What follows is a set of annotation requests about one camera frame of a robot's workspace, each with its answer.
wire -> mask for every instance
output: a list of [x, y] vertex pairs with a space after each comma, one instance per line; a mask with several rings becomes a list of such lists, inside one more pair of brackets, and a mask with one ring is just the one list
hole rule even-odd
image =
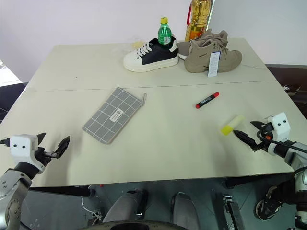
[[288, 144], [285, 144], [285, 143], [282, 143], [282, 142], [278, 142], [278, 141], [275, 141], [275, 140], [268, 140], [266, 138], [263, 138], [260, 135], [260, 132], [261, 132], [261, 130], [259, 130], [257, 132], [257, 137], [264, 142], [269, 142], [269, 143], [273, 143], [273, 144], [276, 144], [276, 145], [282, 145], [282, 146], [288, 147], [288, 148], [293, 149], [293, 150], [297, 150], [297, 151], [307, 153], [307, 150], [305, 150], [305, 149], [301, 149], [301, 148], [298, 148], [298, 147], [295, 147], [295, 146], [292, 146], [292, 145], [288, 145]]
[[20, 221], [20, 225], [27, 230], [32, 230], [31, 228], [29, 228], [28, 226], [26, 226], [22, 221]]
[[297, 170], [295, 170], [293, 173], [292, 173], [292, 177], [294, 177], [296, 174], [298, 174], [300, 171], [303, 171], [303, 170], [305, 170], [305, 169], [307, 169], [307, 166], [304, 166], [304, 167], [302, 167], [302, 168], [299, 168], [299, 169], [297, 169]]
[[81, 197], [81, 204], [82, 204], [82, 207], [84, 208], [84, 210], [86, 210], [86, 211], [88, 211], [88, 212], [94, 214], [94, 215], [99, 219], [99, 216], [98, 216], [96, 213], [94, 213], [93, 211], [88, 210], [86, 207], [84, 207], [84, 204], [83, 204], [83, 197]]
[[97, 222], [98, 219], [99, 219], [99, 218], [96, 218], [96, 219], [94, 220], [94, 222], [92, 223], [92, 226], [95, 225], [95, 223]]

white table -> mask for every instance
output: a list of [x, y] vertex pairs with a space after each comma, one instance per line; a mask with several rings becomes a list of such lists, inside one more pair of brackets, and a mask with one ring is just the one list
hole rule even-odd
[[[125, 70], [114, 50], [127, 45], [56, 46], [0, 125], [0, 137], [47, 132], [41, 146], [54, 150], [71, 136], [67, 152], [53, 160], [34, 186], [107, 184], [167, 179], [245, 176], [290, 172], [282, 158], [253, 152], [234, 134], [219, 130], [238, 114], [238, 127], [256, 138], [250, 121], [286, 112], [290, 139], [305, 143], [307, 122], [244, 39], [230, 49], [243, 53], [237, 69], [208, 78], [178, 65], [147, 73]], [[116, 87], [140, 97], [145, 106], [112, 144], [81, 128]], [[220, 96], [201, 109], [206, 96]], [[0, 168], [14, 167], [9, 148], [0, 147]]]

marker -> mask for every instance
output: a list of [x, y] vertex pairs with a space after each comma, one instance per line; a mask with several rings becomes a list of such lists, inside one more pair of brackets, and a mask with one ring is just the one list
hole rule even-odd
[[220, 95], [219, 92], [215, 92], [214, 94], [212, 94], [211, 96], [207, 97], [206, 99], [202, 100], [201, 102], [199, 102], [195, 107], [197, 109], [199, 109], [200, 107], [202, 107], [203, 105], [207, 104], [209, 101], [213, 100], [214, 98], [216, 98], [218, 95]]

gray plaid pencil case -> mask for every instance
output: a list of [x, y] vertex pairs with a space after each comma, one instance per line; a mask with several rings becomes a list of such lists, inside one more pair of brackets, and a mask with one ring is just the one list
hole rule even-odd
[[144, 105], [131, 93], [116, 88], [100, 109], [85, 123], [82, 129], [104, 144], [110, 144], [124, 125]]

yellow object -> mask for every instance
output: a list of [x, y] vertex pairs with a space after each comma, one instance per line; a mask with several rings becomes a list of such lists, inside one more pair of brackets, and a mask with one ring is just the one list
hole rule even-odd
[[167, 24], [168, 21], [167, 21], [167, 18], [164, 17], [164, 18], [161, 18], [161, 24]]
[[237, 127], [243, 120], [244, 120], [244, 116], [242, 116], [242, 115], [236, 116], [231, 122], [229, 122], [227, 125], [225, 125], [225, 126], [221, 129], [221, 133], [223, 133], [225, 136], [227, 136], [227, 135], [230, 134], [230, 133], [235, 129], [235, 127]]
[[207, 30], [209, 15], [212, 9], [211, 1], [192, 0], [188, 14], [186, 42], [202, 36]]
[[132, 47], [133, 47], [134, 49], [138, 49], [138, 48], [140, 48], [142, 45], [144, 45], [144, 42], [135, 42], [135, 43], [132, 44]]

